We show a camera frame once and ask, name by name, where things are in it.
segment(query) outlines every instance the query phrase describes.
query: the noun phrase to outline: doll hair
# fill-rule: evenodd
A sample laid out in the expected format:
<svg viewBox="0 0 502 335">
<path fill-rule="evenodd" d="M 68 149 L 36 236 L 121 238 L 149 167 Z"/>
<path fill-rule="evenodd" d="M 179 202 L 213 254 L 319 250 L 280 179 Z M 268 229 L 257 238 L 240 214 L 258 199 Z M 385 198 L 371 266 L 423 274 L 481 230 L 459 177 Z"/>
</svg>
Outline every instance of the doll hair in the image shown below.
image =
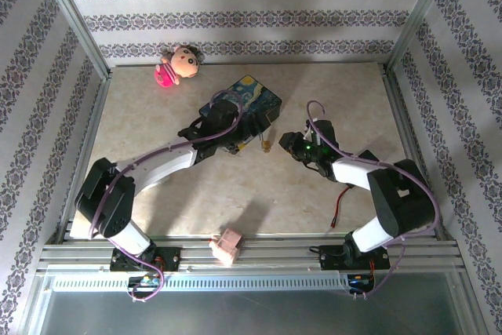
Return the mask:
<svg viewBox="0 0 502 335">
<path fill-rule="evenodd" d="M 202 53 L 202 51 L 200 49 L 196 48 L 195 46 L 180 45 L 180 48 L 181 49 L 182 48 L 189 49 L 191 51 L 191 53 L 195 55 L 195 59 L 197 59 L 197 63 L 199 63 L 199 64 L 202 64 L 202 62 L 206 58 L 204 56 L 204 54 Z M 168 49 L 164 48 L 164 49 L 161 49 L 161 54 L 162 54 L 163 58 L 167 58 L 167 60 L 170 62 L 171 58 L 174 55 L 174 52 L 173 51 L 169 51 Z"/>
</svg>

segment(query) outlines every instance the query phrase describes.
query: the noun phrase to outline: white vent strip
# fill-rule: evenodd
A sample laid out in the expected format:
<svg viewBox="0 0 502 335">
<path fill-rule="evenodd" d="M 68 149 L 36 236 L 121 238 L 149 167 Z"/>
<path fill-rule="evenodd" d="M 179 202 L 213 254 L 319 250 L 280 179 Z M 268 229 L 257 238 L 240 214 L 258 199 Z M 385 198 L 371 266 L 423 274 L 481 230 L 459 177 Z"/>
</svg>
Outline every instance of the white vent strip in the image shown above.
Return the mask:
<svg viewBox="0 0 502 335">
<path fill-rule="evenodd" d="M 126 277 L 57 276 L 55 292 L 119 292 L 126 290 Z M 186 276 L 166 277 L 167 292 L 228 292 L 330 290 L 347 287 L 347 278 L 333 273 L 322 276 Z"/>
</svg>

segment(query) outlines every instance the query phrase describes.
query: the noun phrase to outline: mounting plate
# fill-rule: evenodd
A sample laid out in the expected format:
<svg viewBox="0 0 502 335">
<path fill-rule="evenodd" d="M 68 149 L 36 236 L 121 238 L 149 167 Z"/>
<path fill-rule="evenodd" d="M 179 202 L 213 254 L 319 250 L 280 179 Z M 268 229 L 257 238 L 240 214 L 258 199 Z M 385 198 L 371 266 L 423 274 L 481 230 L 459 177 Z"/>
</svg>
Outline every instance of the mounting plate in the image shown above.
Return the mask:
<svg viewBox="0 0 502 335">
<path fill-rule="evenodd" d="M 319 255 L 323 271 L 368 270 L 370 260 L 375 263 L 376 270 L 388 270 L 391 267 L 387 250 L 383 247 L 364 253 L 361 258 L 353 260 L 350 264 L 344 257 L 343 245 L 312 246 L 309 250 Z"/>
<path fill-rule="evenodd" d="M 178 271 L 178 267 L 180 266 L 180 254 L 180 247 L 157 247 L 153 259 L 161 257 L 166 263 L 164 271 L 173 272 Z M 110 271 L 131 272 L 152 270 L 130 259 L 119 249 L 114 249 L 111 255 Z"/>
</svg>

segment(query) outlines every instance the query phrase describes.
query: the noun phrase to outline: marble floor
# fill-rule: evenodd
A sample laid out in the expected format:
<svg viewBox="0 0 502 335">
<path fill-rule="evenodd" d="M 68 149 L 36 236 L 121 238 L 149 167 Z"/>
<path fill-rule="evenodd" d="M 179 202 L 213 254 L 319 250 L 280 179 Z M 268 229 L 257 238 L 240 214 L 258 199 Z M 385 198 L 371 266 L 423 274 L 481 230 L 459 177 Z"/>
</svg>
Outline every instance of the marble floor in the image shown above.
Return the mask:
<svg viewBox="0 0 502 335">
<path fill-rule="evenodd" d="M 347 233 L 375 216 L 368 191 L 349 190 L 331 230 L 336 197 L 345 188 L 305 169 L 278 145 L 281 135 L 304 130 L 305 105 L 321 101 L 345 151 L 368 148 L 378 158 L 404 158 L 377 64 L 207 65 L 179 86 L 161 88 L 153 67 L 114 70 L 91 163 L 119 161 L 176 137 L 218 90 L 251 75 L 282 98 L 282 113 L 265 137 L 237 155 L 212 158 L 174 173 L 135 198 L 133 220 L 148 235 L 212 235 L 232 226 L 247 235 Z M 89 222 L 77 212 L 71 236 L 86 237 Z"/>
</svg>

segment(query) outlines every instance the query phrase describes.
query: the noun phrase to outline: plush doll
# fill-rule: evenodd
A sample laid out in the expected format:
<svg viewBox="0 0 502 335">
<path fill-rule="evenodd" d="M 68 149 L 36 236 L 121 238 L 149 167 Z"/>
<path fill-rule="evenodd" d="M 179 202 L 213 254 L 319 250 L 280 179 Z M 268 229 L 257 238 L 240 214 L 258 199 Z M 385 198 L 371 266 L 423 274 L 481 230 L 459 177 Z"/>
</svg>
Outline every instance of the plush doll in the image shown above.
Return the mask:
<svg viewBox="0 0 502 335">
<path fill-rule="evenodd" d="M 162 64 L 155 66 L 155 79 L 160 86 L 180 84 L 180 78 L 193 78 L 202 62 L 202 54 L 193 46 L 177 46 L 174 53 L 162 51 Z"/>
</svg>

